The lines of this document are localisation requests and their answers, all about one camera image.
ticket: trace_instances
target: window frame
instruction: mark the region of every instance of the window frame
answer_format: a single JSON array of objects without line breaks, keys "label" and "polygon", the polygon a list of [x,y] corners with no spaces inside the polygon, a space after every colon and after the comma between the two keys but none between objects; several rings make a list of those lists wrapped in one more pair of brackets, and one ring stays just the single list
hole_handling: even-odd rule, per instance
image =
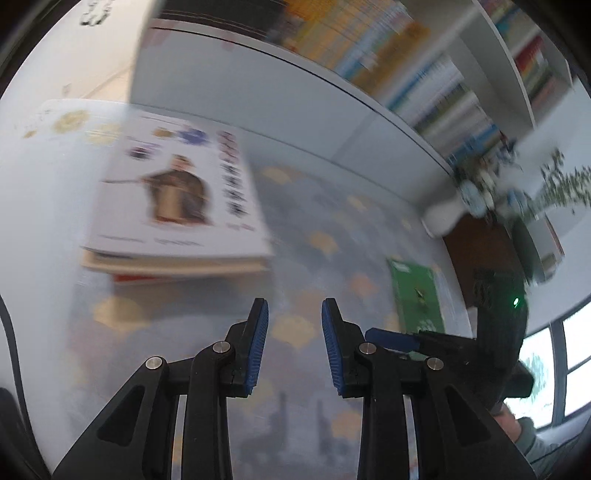
[{"label": "window frame", "polygon": [[578,364],[573,365],[571,368],[568,368],[566,337],[564,334],[563,322],[565,320],[568,320],[570,317],[572,317],[583,307],[587,306],[589,303],[591,303],[591,294],[588,295],[581,302],[577,303],[573,308],[566,311],[556,320],[553,320],[548,325],[544,325],[543,327],[534,330],[533,332],[527,335],[528,337],[530,337],[532,335],[535,335],[536,333],[541,332],[542,330],[549,329],[552,344],[552,353],[554,357],[554,405],[552,409],[552,421],[548,425],[540,427],[538,429],[539,432],[543,432],[544,430],[562,425],[568,420],[571,420],[577,417],[578,415],[583,414],[591,408],[591,402],[589,402],[585,404],[583,407],[579,408],[578,410],[575,410],[574,412],[570,413],[569,415],[564,414],[564,410],[566,407],[567,376],[569,373],[574,372],[576,369],[584,365],[586,362],[591,361],[591,355],[589,355],[586,359],[582,360]]}]

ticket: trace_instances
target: metal pin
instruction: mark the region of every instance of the metal pin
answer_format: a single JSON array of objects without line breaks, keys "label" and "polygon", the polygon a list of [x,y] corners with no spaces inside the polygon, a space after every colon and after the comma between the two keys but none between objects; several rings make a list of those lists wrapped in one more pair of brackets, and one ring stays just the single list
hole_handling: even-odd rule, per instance
[{"label": "metal pin", "polygon": [[216,342],[213,344],[213,351],[216,353],[226,353],[230,350],[230,344],[225,341]]},{"label": "metal pin", "polygon": [[377,350],[373,343],[365,342],[359,345],[359,351],[365,355],[372,355]]},{"label": "metal pin", "polygon": [[156,370],[162,365],[162,359],[159,356],[151,356],[146,360],[146,368]]},{"label": "metal pin", "polygon": [[431,370],[441,370],[443,368],[443,360],[437,358],[436,356],[432,356],[431,358],[427,359],[427,366]]}]

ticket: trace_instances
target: window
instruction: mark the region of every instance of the window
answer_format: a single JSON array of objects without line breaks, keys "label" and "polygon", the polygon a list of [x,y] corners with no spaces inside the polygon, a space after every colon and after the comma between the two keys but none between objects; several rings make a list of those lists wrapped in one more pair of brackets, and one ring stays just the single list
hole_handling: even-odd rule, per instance
[{"label": "window", "polygon": [[556,426],[591,404],[591,296],[523,341],[519,360],[535,383],[529,398],[507,398],[516,417]]},{"label": "window", "polygon": [[531,417],[536,428],[546,426],[552,422],[554,407],[554,355],[549,328],[523,341],[519,360],[532,372],[534,388],[528,398],[507,398],[506,403],[516,417]]}]

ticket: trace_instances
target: green box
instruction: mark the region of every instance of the green box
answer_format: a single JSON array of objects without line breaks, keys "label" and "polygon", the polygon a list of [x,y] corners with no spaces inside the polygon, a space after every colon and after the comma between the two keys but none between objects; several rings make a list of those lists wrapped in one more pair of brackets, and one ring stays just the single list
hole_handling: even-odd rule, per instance
[{"label": "green box", "polygon": [[398,317],[406,333],[445,333],[433,270],[388,258]]}]

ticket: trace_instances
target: table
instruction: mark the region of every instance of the table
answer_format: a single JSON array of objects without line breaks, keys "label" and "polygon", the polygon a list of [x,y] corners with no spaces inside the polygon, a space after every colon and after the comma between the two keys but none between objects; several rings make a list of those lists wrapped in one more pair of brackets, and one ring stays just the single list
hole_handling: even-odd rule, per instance
[{"label": "table", "polygon": [[474,270],[478,268],[513,272],[525,281],[511,237],[500,223],[490,225],[485,219],[464,215],[444,242],[466,307],[474,306]]},{"label": "table", "polygon": [[[110,276],[80,268],[78,258],[95,189],[128,108],[47,102],[19,126],[0,164],[0,291],[48,467],[56,467],[147,358],[194,356],[263,296],[270,322],[258,386],[248,399],[228,401],[234,477],[353,478],[362,401],[343,400],[332,386],[321,301],[335,297],[343,317],[364,331],[397,329],[385,260],[393,255],[434,269],[447,331],[469,336],[443,242],[429,238],[402,202],[385,206],[370,198],[371,188],[362,195],[326,179],[335,175],[294,169],[293,159],[249,154],[274,237],[268,273],[115,287]],[[264,139],[251,135],[248,142]],[[4,341],[0,385],[14,388]],[[179,460],[176,442],[175,475]]]}]

